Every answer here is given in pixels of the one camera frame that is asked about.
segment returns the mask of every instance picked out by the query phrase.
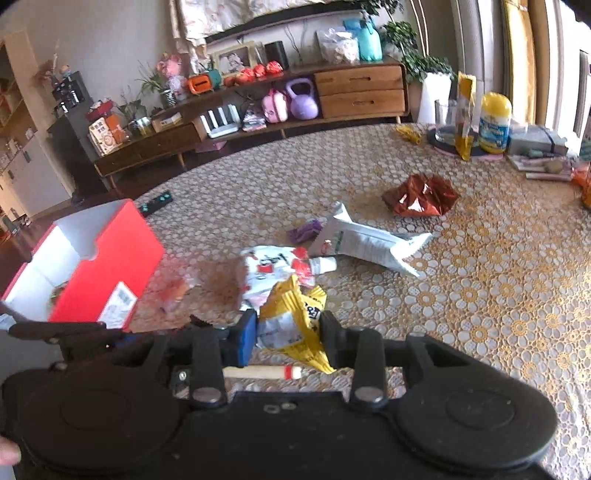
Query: purple wrapper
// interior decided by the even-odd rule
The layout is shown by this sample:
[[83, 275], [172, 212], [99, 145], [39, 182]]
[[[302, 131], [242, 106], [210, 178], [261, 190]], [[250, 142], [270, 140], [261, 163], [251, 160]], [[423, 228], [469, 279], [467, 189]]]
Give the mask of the purple wrapper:
[[300, 244], [313, 239], [322, 230], [322, 224], [315, 218], [308, 220], [302, 226], [287, 231], [287, 236], [294, 244]]

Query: white wall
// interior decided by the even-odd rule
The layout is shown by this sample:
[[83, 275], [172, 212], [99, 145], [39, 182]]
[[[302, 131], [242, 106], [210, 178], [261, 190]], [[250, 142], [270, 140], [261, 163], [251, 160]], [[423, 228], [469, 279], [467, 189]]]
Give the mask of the white wall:
[[95, 100], [119, 101], [127, 85], [137, 93], [138, 60], [154, 65], [174, 50], [166, 0], [19, 0], [0, 19], [0, 34], [23, 29], [40, 64], [59, 40], [58, 65], [80, 70]]

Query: wooden stick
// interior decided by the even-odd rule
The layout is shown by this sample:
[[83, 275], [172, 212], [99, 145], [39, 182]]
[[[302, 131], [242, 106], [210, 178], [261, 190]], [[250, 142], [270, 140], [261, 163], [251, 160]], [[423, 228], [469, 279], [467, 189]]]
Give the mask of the wooden stick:
[[275, 380], [296, 380], [302, 376], [301, 367], [291, 365], [248, 365], [247, 367], [226, 367], [223, 369], [226, 378], [265, 378]]

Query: barcode label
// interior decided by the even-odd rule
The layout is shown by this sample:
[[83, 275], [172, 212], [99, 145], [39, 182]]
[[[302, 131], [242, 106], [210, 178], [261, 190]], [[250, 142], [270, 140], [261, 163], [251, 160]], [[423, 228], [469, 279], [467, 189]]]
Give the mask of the barcode label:
[[99, 316], [99, 322], [105, 322], [107, 328], [121, 328], [133, 310], [138, 297], [120, 281]]
[[124, 292], [123, 290], [119, 290], [117, 292], [117, 296], [119, 297], [121, 302], [123, 302], [123, 305], [129, 305], [130, 302], [133, 301], [133, 299], [129, 295], [127, 295], [127, 293]]

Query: gift box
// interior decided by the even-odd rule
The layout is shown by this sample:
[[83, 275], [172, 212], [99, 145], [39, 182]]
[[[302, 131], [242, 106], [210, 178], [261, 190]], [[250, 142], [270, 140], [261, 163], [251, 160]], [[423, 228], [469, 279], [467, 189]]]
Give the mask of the gift box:
[[569, 148], [566, 146], [566, 138], [543, 125], [530, 125], [526, 131], [509, 135], [506, 154], [526, 155], [529, 150], [566, 155]]

